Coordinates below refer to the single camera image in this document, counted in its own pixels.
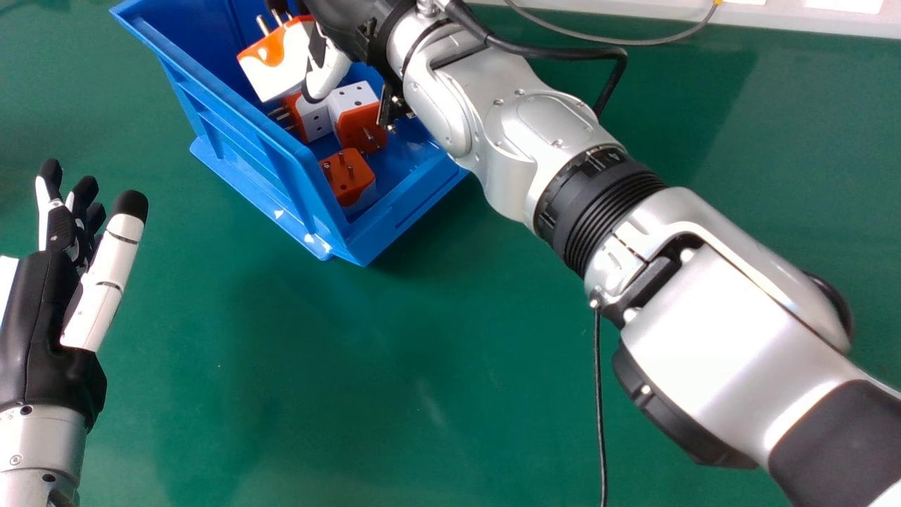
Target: robotic arm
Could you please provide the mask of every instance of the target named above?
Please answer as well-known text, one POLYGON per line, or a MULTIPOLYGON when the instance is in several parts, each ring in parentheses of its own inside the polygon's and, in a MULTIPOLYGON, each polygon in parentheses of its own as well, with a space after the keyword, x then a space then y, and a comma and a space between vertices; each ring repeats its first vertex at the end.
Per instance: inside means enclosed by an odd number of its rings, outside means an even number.
POLYGON ((133 190, 102 235, 98 187, 83 178, 63 201, 62 169, 35 179, 39 252, 0 256, 0 504, 78 505, 87 433, 103 410, 96 352, 119 307, 147 220, 133 190))
POLYGON ((584 281, 620 384, 695 461, 761 466, 798 507, 901 504, 901 397, 844 357, 828 286, 634 161, 460 0, 306 6, 584 281))

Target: gray cable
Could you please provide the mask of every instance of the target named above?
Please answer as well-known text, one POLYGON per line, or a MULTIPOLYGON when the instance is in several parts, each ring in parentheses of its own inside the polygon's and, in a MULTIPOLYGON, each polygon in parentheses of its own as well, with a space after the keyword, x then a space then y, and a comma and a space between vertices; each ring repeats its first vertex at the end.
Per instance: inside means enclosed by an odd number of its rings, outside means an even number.
POLYGON ((700 23, 695 26, 685 30, 682 33, 677 33, 675 35, 670 35, 669 37, 661 37, 659 39, 644 39, 644 40, 631 40, 631 39, 611 39, 608 37, 600 37, 597 35, 592 35, 590 33, 582 33, 576 32, 575 30, 569 30, 567 28, 563 28, 562 26, 558 26, 549 21, 545 21, 542 18, 529 13, 525 9, 523 9, 520 5, 518 5, 514 0, 504 0, 504 2, 517 14, 521 15, 525 19, 531 21, 532 23, 538 24, 547 28, 548 30, 552 30, 557 33, 562 33, 564 35, 568 35, 569 37, 575 37, 576 39, 581 39, 583 41, 593 41, 593 42, 602 42, 603 44, 613 44, 616 46, 659 46, 661 44, 669 44, 671 42, 681 41, 688 37, 691 37, 695 33, 700 32, 708 23, 710 23, 710 18, 714 17, 714 13, 716 12, 716 8, 720 5, 717 2, 714 2, 714 5, 710 8, 710 12, 707 13, 707 16, 700 23))

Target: silver robotic arm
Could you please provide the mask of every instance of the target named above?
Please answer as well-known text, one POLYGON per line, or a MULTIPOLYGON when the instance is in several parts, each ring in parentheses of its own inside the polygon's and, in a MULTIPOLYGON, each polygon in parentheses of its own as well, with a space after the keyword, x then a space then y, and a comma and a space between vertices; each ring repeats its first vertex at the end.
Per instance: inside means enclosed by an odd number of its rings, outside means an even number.
POLYGON ((39 252, 0 257, 0 504, 72 507, 87 433, 104 407, 96 352, 119 307, 147 219, 133 190, 114 204, 102 236, 96 181, 64 201, 62 169, 35 179, 39 252))
POLYGON ((306 4, 584 281, 622 331, 620 384, 693 459, 761 466, 798 507, 901 504, 901 398, 844 357, 850 315, 822 283, 632 160, 461 1, 306 4))

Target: blue plastic bin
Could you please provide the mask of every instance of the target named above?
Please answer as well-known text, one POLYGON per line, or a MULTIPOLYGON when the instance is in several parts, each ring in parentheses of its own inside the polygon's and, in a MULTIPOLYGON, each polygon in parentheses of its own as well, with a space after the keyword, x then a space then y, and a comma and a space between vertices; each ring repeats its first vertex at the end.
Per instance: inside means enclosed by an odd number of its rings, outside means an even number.
MULTIPOLYGON (((334 136, 303 145, 269 119, 236 55, 261 35, 263 0, 128 0, 111 12, 159 57, 197 138, 191 153, 322 260, 366 265, 465 175, 416 120, 369 156, 378 201, 347 217, 319 168, 334 136)), ((381 77, 355 64, 345 84, 381 77)))

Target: green table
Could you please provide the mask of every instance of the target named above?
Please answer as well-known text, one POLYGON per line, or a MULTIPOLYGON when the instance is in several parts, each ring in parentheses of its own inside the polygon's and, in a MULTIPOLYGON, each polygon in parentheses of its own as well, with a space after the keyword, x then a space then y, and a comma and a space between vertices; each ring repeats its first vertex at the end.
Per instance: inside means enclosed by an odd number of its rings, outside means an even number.
MULTIPOLYGON (((128 187, 151 202, 100 354, 111 382, 85 505, 596 504, 581 284, 474 179, 368 269, 320 263, 188 153, 167 81, 112 2, 10 1, 0 252, 34 248, 32 178, 48 156, 70 183, 95 174, 106 202, 128 187)), ((500 32, 557 40, 481 12, 500 32)), ((681 28, 557 19, 614 35, 681 28)), ((711 27, 631 54, 609 130, 843 290, 853 358, 901 385, 898 42, 711 27)), ((536 67, 583 97, 605 73, 536 67)), ((607 360, 616 339, 605 327, 607 360)), ((605 382, 612 507, 786 505, 761 471, 693 465, 609 371, 605 382)))

